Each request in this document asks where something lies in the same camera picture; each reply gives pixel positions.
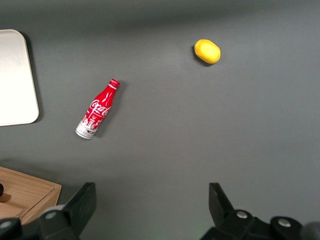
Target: wooden box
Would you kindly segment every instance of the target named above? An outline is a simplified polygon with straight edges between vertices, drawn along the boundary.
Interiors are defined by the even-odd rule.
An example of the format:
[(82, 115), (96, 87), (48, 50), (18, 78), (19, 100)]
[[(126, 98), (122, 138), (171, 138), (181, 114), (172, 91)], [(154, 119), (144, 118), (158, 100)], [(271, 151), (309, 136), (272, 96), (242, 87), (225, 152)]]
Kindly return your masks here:
[(61, 185), (0, 166), (0, 219), (19, 217), (27, 224), (57, 204)]

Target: dark gray background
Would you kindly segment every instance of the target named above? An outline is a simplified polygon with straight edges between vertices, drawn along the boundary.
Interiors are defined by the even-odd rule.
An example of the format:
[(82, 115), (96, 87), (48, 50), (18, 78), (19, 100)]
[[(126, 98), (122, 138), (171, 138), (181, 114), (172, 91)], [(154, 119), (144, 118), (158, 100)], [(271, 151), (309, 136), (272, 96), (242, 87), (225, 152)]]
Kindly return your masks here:
[[(210, 182), (263, 221), (320, 219), (320, 1), (2, 0), (0, 29), (27, 39), (40, 110), (0, 127), (0, 165), (61, 184), (61, 204), (96, 182), (82, 239), (200, 239)], [(199, 39), (218, 63), (194, 56)]]

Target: black screw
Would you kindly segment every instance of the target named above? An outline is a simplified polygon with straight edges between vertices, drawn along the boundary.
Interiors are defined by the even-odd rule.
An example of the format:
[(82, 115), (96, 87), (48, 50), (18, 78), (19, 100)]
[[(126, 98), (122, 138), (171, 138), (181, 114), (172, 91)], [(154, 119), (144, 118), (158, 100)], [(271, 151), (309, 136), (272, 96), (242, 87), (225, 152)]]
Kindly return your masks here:
[(4, 186), (0, 183), (0, 196), (4, 194)]

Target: red aluminum bottle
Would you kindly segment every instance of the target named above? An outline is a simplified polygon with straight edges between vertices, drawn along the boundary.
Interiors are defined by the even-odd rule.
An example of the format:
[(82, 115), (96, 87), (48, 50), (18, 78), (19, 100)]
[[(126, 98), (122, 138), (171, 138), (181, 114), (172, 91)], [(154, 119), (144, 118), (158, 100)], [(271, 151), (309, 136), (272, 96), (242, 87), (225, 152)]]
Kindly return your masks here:
[(120, 86), (120, 83), (111, 79), (108, 86), (103, 90), (90, 104), (83, 119), (76, 127), (75, 132), (84, 139), (92, 139), (99, 125), (108, 114), (114, 95)]

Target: yellow lemon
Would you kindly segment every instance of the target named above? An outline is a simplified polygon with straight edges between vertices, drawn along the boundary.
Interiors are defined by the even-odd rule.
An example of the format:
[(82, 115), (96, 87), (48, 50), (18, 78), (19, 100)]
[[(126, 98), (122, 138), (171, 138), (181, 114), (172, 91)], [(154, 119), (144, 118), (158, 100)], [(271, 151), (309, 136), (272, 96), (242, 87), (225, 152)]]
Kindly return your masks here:
[(194, 45), (195, 54), (208, 64), (215, 64), (221, 56), (220, 48), (212, 41), (200, 39)]

